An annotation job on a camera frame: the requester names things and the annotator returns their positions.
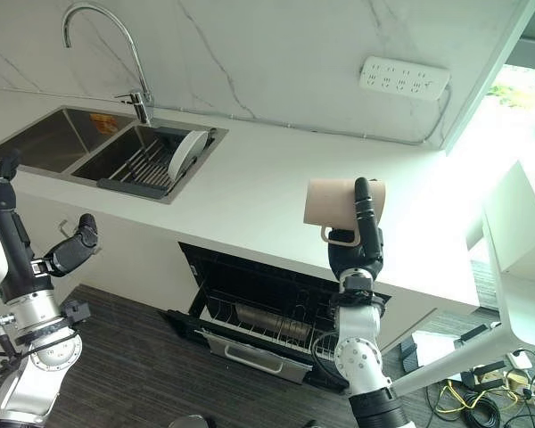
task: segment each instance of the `stainless steel sink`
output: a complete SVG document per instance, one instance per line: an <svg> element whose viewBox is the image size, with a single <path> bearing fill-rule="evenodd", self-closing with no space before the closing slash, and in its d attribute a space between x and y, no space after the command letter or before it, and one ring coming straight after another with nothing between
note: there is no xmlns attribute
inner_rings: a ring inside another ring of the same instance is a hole
<svg viewBox="0 0 535 428"><path fill-rule="evenodd" d="M171 180L171 159L191 131L208 132L205 148ZM16 148L20 170L170 203L226 133L158 119L147 127L133 116L63 107L0 143L0 159Z"/></svg>
<svg viewBox="0 0 535 428"><path fill-rule="evenodd" d="M63 172L133 120L133 116L60 108L0 143L0 159L15 148L21 152L22 165Z"/></svg>

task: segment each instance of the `beige mug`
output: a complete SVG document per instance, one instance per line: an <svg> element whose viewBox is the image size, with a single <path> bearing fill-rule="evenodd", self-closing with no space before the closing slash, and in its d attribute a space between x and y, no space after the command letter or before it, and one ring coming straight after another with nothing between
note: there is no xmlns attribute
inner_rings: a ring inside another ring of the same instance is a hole
<svg viewBox="0 0 535 428"><path fill-rule="evenodd" d="M385 186L382 181L369 181L376 223L381 220L384 208ZM326 243L355 247L360 244L357 214L355 212L355 180L309 180L303 222L321 226L321 238ZM329 239L326 229L351 230L353 241L345 243Z"/></svg>

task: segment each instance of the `white plate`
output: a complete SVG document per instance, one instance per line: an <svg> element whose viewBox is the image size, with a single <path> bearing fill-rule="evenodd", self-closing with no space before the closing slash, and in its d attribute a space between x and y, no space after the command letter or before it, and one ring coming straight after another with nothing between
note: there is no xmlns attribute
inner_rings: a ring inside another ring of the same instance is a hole
<svg viewBox="0 0 535 428"><path fill-rule="evenodd" d="M173 183L186 171L193 159L200 156L207 140L207 131L191 131L185 136L170 160L169 177Z"/></svg>

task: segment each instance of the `dishwasher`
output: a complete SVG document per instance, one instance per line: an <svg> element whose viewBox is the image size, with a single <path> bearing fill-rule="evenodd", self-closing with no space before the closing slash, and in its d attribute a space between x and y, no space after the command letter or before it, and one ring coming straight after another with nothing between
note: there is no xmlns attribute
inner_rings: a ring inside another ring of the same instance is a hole
<svg viewBox="0 0 535 428"><path fill-rule="evenodd" d="M179 243L199 291L188 313L161 310L175 332L211 353L295 383L342 391L333 351L335 281ZM390 297L381 295L385 300Z"/></svg>

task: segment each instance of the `cabinet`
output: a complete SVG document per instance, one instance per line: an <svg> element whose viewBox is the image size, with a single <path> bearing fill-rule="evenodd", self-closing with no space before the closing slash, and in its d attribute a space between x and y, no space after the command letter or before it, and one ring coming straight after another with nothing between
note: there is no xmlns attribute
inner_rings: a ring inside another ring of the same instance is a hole
<svg viewBox="0 0 535 428"><path fill-rule="evenodd" d="M65 239L61 222L71 235L81 214L95 216L100 250L62 278L58 295L87 284L159 309L190 306L198 287L171 231L20 192L18 207L37 255Z"/></svg>

